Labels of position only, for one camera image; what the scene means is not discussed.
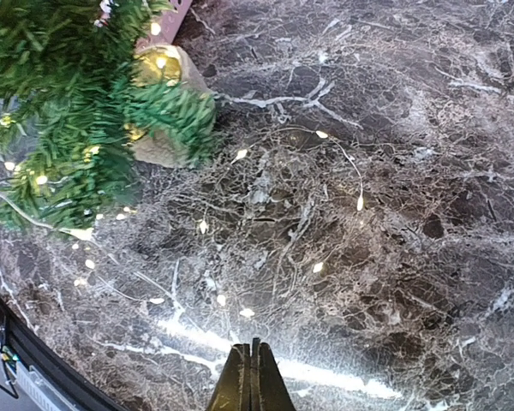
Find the small green christmas tree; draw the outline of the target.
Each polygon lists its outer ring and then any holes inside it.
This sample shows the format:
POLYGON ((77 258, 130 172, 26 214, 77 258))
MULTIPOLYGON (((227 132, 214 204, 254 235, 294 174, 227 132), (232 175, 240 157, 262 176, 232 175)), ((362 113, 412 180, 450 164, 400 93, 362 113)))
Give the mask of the small green christmas tree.
POLYGON ((0 1, 0 224, 86 229, 128 204, 138 43, 168 1, 0 1))

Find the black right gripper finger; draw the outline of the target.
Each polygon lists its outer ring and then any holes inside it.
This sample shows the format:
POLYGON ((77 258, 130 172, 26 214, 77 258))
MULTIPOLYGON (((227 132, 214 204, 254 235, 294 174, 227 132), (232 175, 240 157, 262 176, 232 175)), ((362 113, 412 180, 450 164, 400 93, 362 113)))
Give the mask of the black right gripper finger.
POLYGON ((208 411, 295 411, 269 344, 231 347, 208 411))

